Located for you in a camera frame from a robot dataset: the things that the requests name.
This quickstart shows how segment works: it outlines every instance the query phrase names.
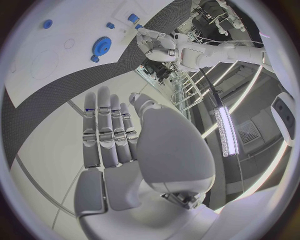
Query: robot finger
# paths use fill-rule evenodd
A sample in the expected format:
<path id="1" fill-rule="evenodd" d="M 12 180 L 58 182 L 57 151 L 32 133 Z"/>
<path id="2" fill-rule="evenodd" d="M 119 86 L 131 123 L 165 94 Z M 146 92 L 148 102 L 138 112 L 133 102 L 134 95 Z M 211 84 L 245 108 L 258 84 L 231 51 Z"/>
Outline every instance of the robot finger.
<path id="1" fill-rule="evenodd" d="M 98 131 L 103 165 L 111 168 L 118 165 L 114 140 L 110 89 L 102 86 L 98 90 Z"/>
<path id="2" fill-rule="evenodd" d="M 119 97 L 116 94 L 111 95 L 110 103 L 111 103 L 112 129 L 114 133 L 114 141 L 115 141 L 118 161 L 121 164 L 124 164 L 129 162 L 132 159 L 132 156 L 130 153 L 126 132 L 124 129 Z"/>
<path id="3" fill-rule="evenodd" d="M 83 163 L 85 168 L 95 168 L 100 166 L 97 138 L 96 138 L 96 95 L 89 92 L 84 100 L 83 115 Z"/>
<path id="4" fill-rule="evenodd" d="M 138 134 L 133 125 L 127 105 L 123 102 L 120 104 L 120 107 L 124 123 L 124 130 L 126 132 L 126 137 L 131 152 L 132 160 L 137 160 Z"/>

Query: robotic hand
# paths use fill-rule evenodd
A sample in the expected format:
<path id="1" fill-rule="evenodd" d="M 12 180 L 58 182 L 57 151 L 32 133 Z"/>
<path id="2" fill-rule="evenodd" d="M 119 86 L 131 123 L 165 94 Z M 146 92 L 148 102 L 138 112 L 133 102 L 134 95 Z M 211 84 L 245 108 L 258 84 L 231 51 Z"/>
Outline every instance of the robotic hand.
<path id="1" fill-rule="evenodd" d="M 186 34 L 176 33 L 174 39 L 165 33 L 138 29 L 137 45 L 147 58 L 157 62 L 175 62 L 180 70 L 197 72 L 199 68 L 213 67 L 219 62 L 241 61 L 262 65 L 274 72 L 265 48 L 235 46 L 221 43 L 218 46 L 190 42 Z"/>
<path id="2" fill-rule="evenodd" d="M 74 197 L 75 214 L 85 233 L 93 231 L 89 216 L 128 211 L 130 221 L 130 210 L 136 213 L 142 208 L 142 179 L 160 201 L 167 202 L 165 198 L 172 202 L 168 204 L 186 209 L 201 204 L 215 181 L 212 153 L 190 121 L 145 94 L 133 93 L 129 101 L 140 118 L 139 137 L 126 104 L 110 95 L 108 87 L 98 91 L 98 126 L 96 96 L 91 92 L 85 97 L 83 161 L 87 170 L 80 174 Z M 101 165 L 98 141 L 103 172 L 96 168 Z"/>

